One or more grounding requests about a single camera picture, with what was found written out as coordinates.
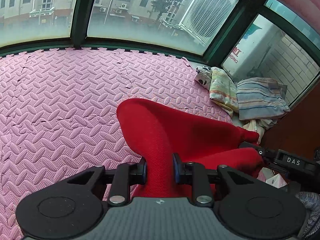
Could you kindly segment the yellow floral folded cloth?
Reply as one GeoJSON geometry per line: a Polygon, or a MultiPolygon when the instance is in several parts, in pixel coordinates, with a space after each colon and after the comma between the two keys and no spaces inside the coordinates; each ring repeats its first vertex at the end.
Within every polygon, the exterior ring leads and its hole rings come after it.
{"type": "Polygon", "coordinates": [[[212,67],[211,72],[209,98],[232,117],[239,112],[236,86],[223,69],[212,67]]]}

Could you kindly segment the cream crumpled cloth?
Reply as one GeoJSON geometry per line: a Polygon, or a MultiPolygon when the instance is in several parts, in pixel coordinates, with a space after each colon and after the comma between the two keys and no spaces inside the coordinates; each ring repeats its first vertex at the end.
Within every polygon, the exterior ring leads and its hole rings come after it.
{"type": "Polygon", "coordinates": [[[258,119],[250,120],[247,124],[243,126],[244,129],[248,131],[257,132],[259,134],[259,139],[257,144],[260,144],[265,131],[272,128],[277,123],[276,119],[258,119]]]}

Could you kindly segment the red fleece garment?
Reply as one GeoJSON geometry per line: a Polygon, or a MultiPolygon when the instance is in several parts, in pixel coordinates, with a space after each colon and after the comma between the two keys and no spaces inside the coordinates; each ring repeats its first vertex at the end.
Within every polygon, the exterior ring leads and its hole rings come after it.
{"type": "Polygon", "coordinates": [[[190,197],[191,187],[174,179],[174,153],[183,162],[208,169],[228,165],[254,178],[263,167],[262,157],[242,142],[255,144],[258,133],[233,124],[179,111],[145,99],[128,99],[117,108],[117,118],[129,148],[147,163],[145,185],[135,197],[190,197]]]}

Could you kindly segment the white air conditioner unit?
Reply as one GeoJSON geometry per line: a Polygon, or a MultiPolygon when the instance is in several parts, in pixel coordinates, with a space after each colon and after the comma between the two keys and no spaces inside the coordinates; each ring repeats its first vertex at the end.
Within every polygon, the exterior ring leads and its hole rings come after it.
{"type": "Polygon", "coordinates": [[[239,0],[192,0],[179,26],[203,46],[208,46],[239,0]]]}

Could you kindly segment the clear plastic tissue box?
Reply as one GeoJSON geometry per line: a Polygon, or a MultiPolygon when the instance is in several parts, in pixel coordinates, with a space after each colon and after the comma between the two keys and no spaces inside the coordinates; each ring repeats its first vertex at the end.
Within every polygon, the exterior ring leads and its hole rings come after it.
{"type": "Polygon", "coordinates": [[[260,170],[257,179],[278,189],[287,185],[280,174],[275,174],[271,169],[265,167],[260,170]]]}

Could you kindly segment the pink foam floor mat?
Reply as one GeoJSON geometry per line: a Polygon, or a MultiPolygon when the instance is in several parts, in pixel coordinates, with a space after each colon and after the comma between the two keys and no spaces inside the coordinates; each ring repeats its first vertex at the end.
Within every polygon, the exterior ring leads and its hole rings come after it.
{"type": "Polygon", "coordinates": [[[116,116],[129,98],[231,122],[187,59],[104,48],[1,58],[1,239],[20,239],[22,198],[93,165],[139,161],[116,116]]]}

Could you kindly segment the panda print cloth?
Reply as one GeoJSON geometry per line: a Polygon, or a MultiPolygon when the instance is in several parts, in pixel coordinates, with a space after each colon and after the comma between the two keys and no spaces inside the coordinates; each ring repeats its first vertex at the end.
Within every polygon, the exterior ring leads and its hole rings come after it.
{"type": "Polygon", "coordinates": [[[212,71],[210,67],[197,66],[196,75],[194,80],[197,81],[206,90],[210,89],[210,83],[212,80],[212,71]]]}

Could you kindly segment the striped folded cloth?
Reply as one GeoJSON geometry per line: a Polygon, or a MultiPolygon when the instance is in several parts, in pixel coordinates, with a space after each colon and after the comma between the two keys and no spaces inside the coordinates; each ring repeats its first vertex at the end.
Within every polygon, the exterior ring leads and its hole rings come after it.
{"type": "Polygon", "coordinates": [[[278,119],[290,112],[287,85],[272,78],[252,77],[236,84],[240,120],[278,119]]]}

